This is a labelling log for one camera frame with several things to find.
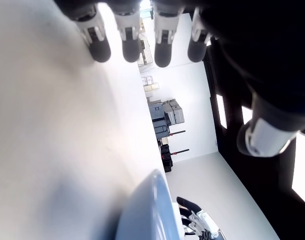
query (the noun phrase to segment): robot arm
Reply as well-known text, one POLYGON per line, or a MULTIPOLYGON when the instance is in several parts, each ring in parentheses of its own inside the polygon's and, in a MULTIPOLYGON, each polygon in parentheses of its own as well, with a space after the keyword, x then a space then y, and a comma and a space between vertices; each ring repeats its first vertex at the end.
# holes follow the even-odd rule
MULTIPOLYGON (((111 50, 97 4, 103 1, 55 0, 55 2, 60 10, 77 24, 93 59, 100 63, 108 61, 111 50)), ((140 55, 138 38, 140 1, 128 0, 124 3, 111 0, 109 6, 114 13, 122 39, 123 56, 130 63, 136 62, 140 55)))
POLYGON ((180 5, 154 3, 154 31, 156 46, 154 59, 159 67, 167 67, 171 62, 172 44, 177 30, 179 16, 184 11, 180 5))
POLYGON ((186 218, 182 219, 182 224, 192 229, 201 240, 225 240, 225 237, 210 217, 197 204, 182 197, 177 197, 177 203, 184 208, 180 208, 180 214, 186 218))
POLYGON ((192 18, 191 37, 188 47, 188 57, 195 63, 203 60, 207 43, 212 36, 204 25, 200 13, 201 9, 196 7, 192 18))

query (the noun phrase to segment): gray machine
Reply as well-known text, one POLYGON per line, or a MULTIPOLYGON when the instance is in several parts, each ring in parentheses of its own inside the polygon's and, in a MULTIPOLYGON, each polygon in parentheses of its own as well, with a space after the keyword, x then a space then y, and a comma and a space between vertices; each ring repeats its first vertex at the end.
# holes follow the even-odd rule
POLYGON ((169 126, 185 122, 183 109, 176 99, 149 102, 149 111, 157 139, 170 136, 169 126))

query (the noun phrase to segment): white wall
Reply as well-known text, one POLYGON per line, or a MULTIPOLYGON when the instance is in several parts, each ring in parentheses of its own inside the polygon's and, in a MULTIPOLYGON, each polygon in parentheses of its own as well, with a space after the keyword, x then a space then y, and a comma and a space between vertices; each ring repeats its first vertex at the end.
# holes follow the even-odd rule
POLYGON ((141 74, 152 76, 159 89, 152 91, 151 101, 176 99, 182 107, 184 123, 170 126, 171 132, 185 133, 168 137, 171 152, 190 151, 173 155, 174 162, 218 151, 210 91, 203 62, 166 67, 141 74))
MULTIPOLYGON (((144 72, 147 72, 149 70, 159 69, 159 67, 155 64, 156 41, 155 41, 155 31, 154 31, 154 27, 155 27, 154 20, 150 18, 144 18, 143 25, 145 28, 151 55, 153 56, 153 64, 144 70, 144 72)), ((187 55, 188 45, 191 38, 191 31, 192 31, 192 20, 190 15, 188 13, 180 15, 177 32, 174 36, 172 43, 171 61, 166 68, 192 63, 187 55)))
POLYGON ((175 202, 180 196, 198 204, 210 214, 227 240, 279 239, 218 152, 177 162, 166 177, 172 200, 175 202))

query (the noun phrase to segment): ceiling light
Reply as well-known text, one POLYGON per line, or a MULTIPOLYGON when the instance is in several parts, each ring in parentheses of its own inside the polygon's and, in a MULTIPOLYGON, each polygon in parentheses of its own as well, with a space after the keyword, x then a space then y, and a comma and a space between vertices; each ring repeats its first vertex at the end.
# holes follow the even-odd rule
POLYGON ((227 121, 226 121, 226 114, 225 114, 225 107, 224 107, 224 99, 220 95, 217 96, 217 105, 218 105, 218 110, 219 110, 219 119, 221 125, 227 129, 227 121))
POLYGON ((305 202, 305 134, 297 133, 296 155, 291 187, 305 202))
POLYGON ((246 124, 253 118, 253 110, 248 107, 241 106, 243 124, 246 124))
POLYGON ((151 8, 151 1, 150 0, 142 0, 140 3, 140 10, 148 10, 151 8))

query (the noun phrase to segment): robotic hand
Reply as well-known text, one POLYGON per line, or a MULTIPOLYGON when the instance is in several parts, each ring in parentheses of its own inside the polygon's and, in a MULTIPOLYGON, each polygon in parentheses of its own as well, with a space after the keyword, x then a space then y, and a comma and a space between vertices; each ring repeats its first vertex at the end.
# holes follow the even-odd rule
POLYGON ((177 197, 177 203, 184 208, 179 208, 182 224, 194 231, 199 240, 225 240, 224 234, 214 220, 197 204, 182 197, 177 197))
MULTIPOLYGON (((123 56, 135 62, 140 55, 140 0, 105 0, 112 9, 122 39, 123 56)), ((106 62, 111 55, 98 2, 102 0, 55 0, 61 11, 75 21, 94 60, 106 62)), ((224 55, 252 91, 253 118, 241 127, 237 147, 245 155, 273 157, 282 153, 305 129, 305 8, 279 3, 249 4, 244 0, 152 0, 155 21, 155 63, 166 67, 184 8, 195 9, 188 57, 204 58, 213 33, 224 55), (292 45, 285 41, 291 29, 292 45)))

